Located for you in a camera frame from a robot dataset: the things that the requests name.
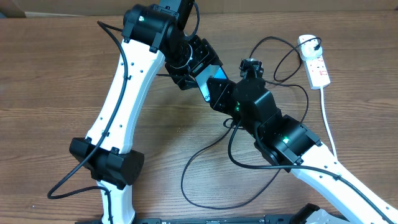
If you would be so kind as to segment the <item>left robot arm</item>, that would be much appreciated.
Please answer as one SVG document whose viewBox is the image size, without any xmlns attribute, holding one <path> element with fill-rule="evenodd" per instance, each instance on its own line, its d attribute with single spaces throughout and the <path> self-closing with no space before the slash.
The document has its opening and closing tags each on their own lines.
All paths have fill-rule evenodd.
<svg viewBox="0 0 398 224">
<path fill-rule="evenodd" d="M 150 85 L 161 68 L 182 90 L 199 88 L 210 102 L 209 78 L 225 78 L 211 45 L 184 28 L 194 1 L 161 1 L 135 5 L 123 19 L 117 41 L 119 65 L 98 118 L 83 138 L 74 138 L 69 151 L 88 169 L 100 190 L 101 223 L 132 223 L 132 186 L 144 155 L 132 149 L 134 130 Z"/>
</svg>

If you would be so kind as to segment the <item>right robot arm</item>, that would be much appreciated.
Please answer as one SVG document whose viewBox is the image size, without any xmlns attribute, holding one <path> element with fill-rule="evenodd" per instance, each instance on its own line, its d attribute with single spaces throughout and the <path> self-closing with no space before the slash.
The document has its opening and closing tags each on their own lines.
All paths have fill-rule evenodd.
<svg viewBox="0 0 398 224">
<path fill-rule="evenodd" d="M 282 115 L 262 78 L 238 83 L 207 81 L 210 106 L 228 114 L 254 136 L 267 166 L 284 169 L 328 200 L 351 223 L 397 223 L 397 209 L 383 201 L 346 169 L 306 125 Z"/>
</svg>

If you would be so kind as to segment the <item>Samsung Galaxy smartphone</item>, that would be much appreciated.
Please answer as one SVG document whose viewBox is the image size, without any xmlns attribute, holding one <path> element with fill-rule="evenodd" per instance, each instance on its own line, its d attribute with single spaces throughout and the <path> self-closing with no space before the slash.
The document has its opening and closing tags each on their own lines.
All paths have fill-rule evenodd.
<svg viewBox="0 0 398 224">
<path fill-rule="evenodd" d="M 195 77 L 195 81 L 200 89 L 203 99 L 209 103 L 211 100 L 211 82 L 214 80 L 226 80 L 227 78 L 228 77 L 221 65 L 209 65 Z"/>
</svg>

